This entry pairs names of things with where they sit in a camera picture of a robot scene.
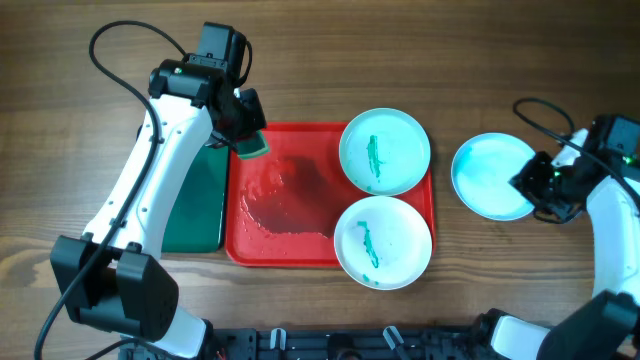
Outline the green yellow scrub sponge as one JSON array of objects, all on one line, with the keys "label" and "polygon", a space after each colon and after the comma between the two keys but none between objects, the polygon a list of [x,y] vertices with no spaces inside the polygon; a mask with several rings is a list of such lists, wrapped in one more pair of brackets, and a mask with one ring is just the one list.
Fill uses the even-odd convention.
[{"label": "green yellow scrub sponge", "polygon": [[236,154],[241,160],[253,159],[267,154],[270,147],[261,131],[257,131],[236,144]]}]

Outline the white plate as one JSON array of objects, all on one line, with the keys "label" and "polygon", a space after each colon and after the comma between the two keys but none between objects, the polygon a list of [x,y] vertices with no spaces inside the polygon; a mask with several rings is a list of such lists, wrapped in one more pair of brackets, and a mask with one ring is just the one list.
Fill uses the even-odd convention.
[{"label": "white plate", "polygon": [[451,166],[453,188],[473,212],[494,221],[514,221],[534,209],[511,184],[534,150],[519,138],[504,133],[484,133],[467,140]]}]

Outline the white plate tray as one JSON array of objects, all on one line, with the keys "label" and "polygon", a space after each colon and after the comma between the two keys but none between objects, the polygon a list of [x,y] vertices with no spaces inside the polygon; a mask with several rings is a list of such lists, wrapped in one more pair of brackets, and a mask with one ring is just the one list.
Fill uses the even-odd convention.
[{"label": "white plate tray", "polygon": [[393,108],[375,108],[357,115],[344,129],[340,165],[360,190],[396,196],[416,187],[431,163],[431,144],[411,115]]},{"label": "white plate tray", "polygon": [[334,250],[342,269],[357,283],[391,291],[414,283],[434,251],[423,216],[408,203],[371,196],[349,206],[337,221]]}]

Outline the white plate front tray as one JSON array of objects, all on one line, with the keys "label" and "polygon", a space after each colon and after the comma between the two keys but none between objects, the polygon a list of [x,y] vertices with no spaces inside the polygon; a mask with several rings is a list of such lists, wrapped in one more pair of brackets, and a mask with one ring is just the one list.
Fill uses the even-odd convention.
[{"label": "white plate front tray", "polygon": [[434,251],[423,216],[408,203],[371,196],[349,206],[337,221],[334,250],[342,269],[357,283],[391,291],[414,283]]}]

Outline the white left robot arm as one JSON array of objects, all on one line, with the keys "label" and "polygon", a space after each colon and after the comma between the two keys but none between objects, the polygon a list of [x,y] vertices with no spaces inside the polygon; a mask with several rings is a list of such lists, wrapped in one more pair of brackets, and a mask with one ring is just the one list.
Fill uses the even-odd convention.
[{"label": "white left robot arm", "polygon": [[164,61],[138,98],[146,114],[106,203],[78,239],[59,237],[50,254],[71,321],[123,335],[164,356],[210,352],[208,321],[178,304],[179,287],[160,265],[171,210],[197,153],[236,149],[266,126],[245,76],[221,66]]}]

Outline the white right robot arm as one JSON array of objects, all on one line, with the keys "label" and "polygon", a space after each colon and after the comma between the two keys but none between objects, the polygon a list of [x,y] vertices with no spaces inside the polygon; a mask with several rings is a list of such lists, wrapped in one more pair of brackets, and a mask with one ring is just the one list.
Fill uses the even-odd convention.
[{"label": "white right robot arm", "polygon": [[587,197],[594,229],[592,300],[547,329],[492,314],[487,347],[501,359],[623,359],[627,339],[639,347],[639,169],[622,157],[623,181],[606,177]]}]

